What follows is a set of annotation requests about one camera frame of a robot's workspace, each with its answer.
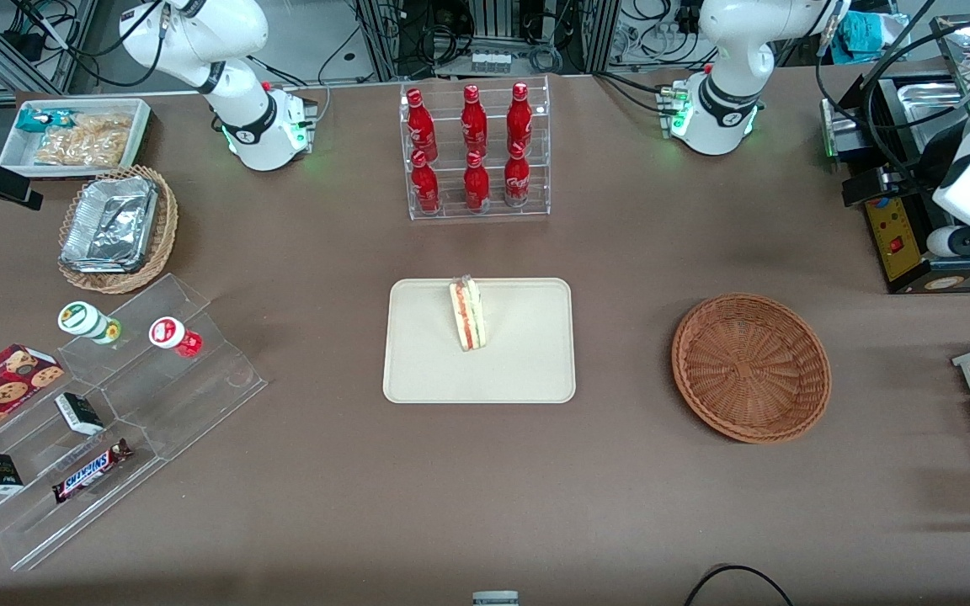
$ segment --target acrylic bottle rack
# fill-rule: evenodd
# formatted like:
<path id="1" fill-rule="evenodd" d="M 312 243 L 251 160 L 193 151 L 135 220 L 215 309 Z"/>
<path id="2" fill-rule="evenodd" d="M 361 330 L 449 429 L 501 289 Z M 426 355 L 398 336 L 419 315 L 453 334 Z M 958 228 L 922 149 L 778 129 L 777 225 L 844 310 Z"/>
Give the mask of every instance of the acrylic bottle rack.
<path id="1" fill-rule="evenodd" d="M 24 481 L 22 491 L 0 496 L 0 545 L 15 571 L 35 567 L 267 385 L 206 306 L 203 296 L 165 275 L 109 314 L 123 327 L 114 343 L 74 338 L 59 349 L 69 375 L 0 426 L 0 453 L 13 458 Z M 162 316 L 201 335 L 196 357 L 151 345 L 147 328 Z M 64 391 L 86 396 L 104 431 L 91 437 L 72 431 L 54 402 Z M 132 456 L 55 502 L 53 484 L 122 438 Z"/>
<path id="2" fill-rule="evenodd" d="M 525 206 L 509 207 L 504 203 L 504 164 L 508 161 L 508 107 L 511 106 L 511 88 L 515 82 L 525 82 L 529 89 L 529 104 L 534 111 L 530 120 L 531 138 L 526 153 L 530 165 L 529 198 Z M 481 104 L 488 116 L 488 154 L 485 169 L 489 176 L 490 202 L 488 212 L 474 215 L 466 209 L 466 190 L 462 173 L 466 170 L 466 143 L 462 140 L 462 88 L 451 88 L 450 83 L 415 82 L 403 84 L 399 104 L 399 127 L 403 142 L 403 171 L 407 175 L 407 199 L 411 219 L 488 219 L 498 217 L 531 217 L 549 215 L 552 207 L 550 168 L 550 100 L 549 81 L 545 77 L 498 77 L 475 81 L 481 94 Z M 440 212 L 426 215 L 414 195 L 411 181 L 411 152 L 414 149 L 409 138 L 407 119 L 409 106 L 407 91 L 418 88 L 424 107 L 432 114 L 436 130 L 438 157 L 432 162 L 436 181 L 440 186 Z"/>

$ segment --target brown woven basket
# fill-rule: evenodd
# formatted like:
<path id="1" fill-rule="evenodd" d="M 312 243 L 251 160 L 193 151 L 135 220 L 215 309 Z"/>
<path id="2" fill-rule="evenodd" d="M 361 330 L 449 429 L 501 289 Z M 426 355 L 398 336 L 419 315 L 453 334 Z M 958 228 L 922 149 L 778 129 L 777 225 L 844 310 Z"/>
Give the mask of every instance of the brown woven basket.
<path id="1" fill-rule="evenodd" d="M 178 229 L 178 203 L 174 200 L 174 192 L 167 187 L 167 181 L 159 176 L 155 170 L 146 166 L 131 166 L 115 170 L 115 172 L 100 175 L 96 180 L 125 179 L 127 177 L 145 177 L 159 185 L 159 200 L 157 200 L 157 214 L 152 226 L 152 234 L 147 247 L 147 261 L 140 271 L 133 274 L 82 274 L 58 264 L 59 271 L 66 276 L 70 284 L 85 290 L 103 292 L 104 295 L 122 295 L 145 286 L 156 279 L 167 264 L 170 249 L 174 246 L 174 230 Z M 66 234 L 69 234 L 73 224 L 73 214 L 77 212 L 77 202 L 81 199 L 81 192 L 73 196 L 73 204 L 66 211 L 66 219 L 62 220 L 62 227 L 58 230 L 58 245 L 66 244 Z"/>
<path id="2" fill-rule="evenodd" d="M 811 327 L 765 296 L 715 296 L 673 338 L 673 376 L 713 429 L 750 444 L 802 436 L 825 412 L 830 369 Z"/>

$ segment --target table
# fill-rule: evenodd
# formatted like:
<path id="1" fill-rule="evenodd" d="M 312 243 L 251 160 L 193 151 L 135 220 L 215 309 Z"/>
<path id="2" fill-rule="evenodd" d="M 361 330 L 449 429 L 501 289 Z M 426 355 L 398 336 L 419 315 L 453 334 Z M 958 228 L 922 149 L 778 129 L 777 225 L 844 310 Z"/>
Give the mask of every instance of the table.
<path id="1" fill-rule="evenodd" d="M 396 85 L 336 89 L 316 152 L 276 173 L 227 153 L 200 96 L 147 97 L 145 160 L 181 204 L 168 269 L 272 384 L 35 571 L 0 557 L 0 603 L 680 603 L 723 561 L 797 603 L 970 596 L 970 404 L 950 364 L 970 295 L 885 295 L 823 161 L 811 70 L 773 76 L 727 157 L 661 141 L 592 77 L 551 85 L 553 215 L 490 224 L 409 221 Z M 41 188 L 39 214 L 0 203 L 0 348 L 64 344 L 53 316 L 82 295 L 55 266 L 77 184 Z M 389 288 L 463 273 L 568 281 L 569 403 L 385 400 Z M 823 339 L 833 396 L 798 441 L 736 444 L 674 387 L 674 327 L 728 291 Z M 773 603 L 761 583 L 715 579 L 702 603 Z"/>

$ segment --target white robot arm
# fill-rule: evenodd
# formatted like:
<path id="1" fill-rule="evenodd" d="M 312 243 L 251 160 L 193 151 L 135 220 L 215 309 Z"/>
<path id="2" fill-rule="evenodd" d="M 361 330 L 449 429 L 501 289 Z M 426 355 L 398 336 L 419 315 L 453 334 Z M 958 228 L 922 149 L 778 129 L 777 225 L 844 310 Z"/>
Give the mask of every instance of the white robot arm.
<path id="1" fill-rule="evenodd" d="M 119 20 L 128 53 L 143 66 L 203 93 L 223 133 L 249 168 L 273 170 L 309 148 L 301 99 L 265 91 L 242 58 L 263 49 L 269 22 L 254 0 L 166 0 L 155 10 L 131 8 Z"/>
<path id="2" fill-rule="evenodd" d="M 706 0 L 698 30 L 717 45 L 712 72 L 674 84 L 686 92 L 671 135 L 708 155 L 729 153 L 750 132 L 755 105 L 773 73 L 769 43 L 810 35 L 839 19 L 850 0 Z"/>

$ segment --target white tray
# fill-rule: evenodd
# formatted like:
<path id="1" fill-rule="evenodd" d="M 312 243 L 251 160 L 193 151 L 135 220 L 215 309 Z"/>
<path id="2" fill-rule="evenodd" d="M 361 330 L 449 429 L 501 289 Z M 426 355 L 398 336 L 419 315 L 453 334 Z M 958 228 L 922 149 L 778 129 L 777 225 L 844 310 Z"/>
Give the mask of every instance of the white tray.
<path id="1" fill-rule="evenodd" d="M 0 154 L 0 166 L 13 170 L 31 179 L 61 179 L 69 177 L 93 177 L 105 175 L 119 168 L 128 168 L 137 160 L 141 141 L 145 138 L 145 128 L 152 111 L 149 104 L 137 98 L 109 97 L 89 99 L 46 99 L 39 101 L 24 101 L 20 104 L 17 115 L 26 109 L 72 109 L 85 114 L 128 114 L 134 118 L 130 127 L 130 137 L 126 139 L 126 149 L 122 153 L 122 160 L 116 167 L 101 166 L 51 166 L 35 164 L 35 150 L 43 145 L 43 133 L 27 133 L 16 126 L 7 135 L 7 143 Z"/>
<path id="2" fill-rule="evenodd" d="M 449 279 L 392 286 L 384 395 L 396 404 L 561 404 L 574 396 L 571 288 L 561 279 L 475 279 L 488 344 L 463 352 Z"/>

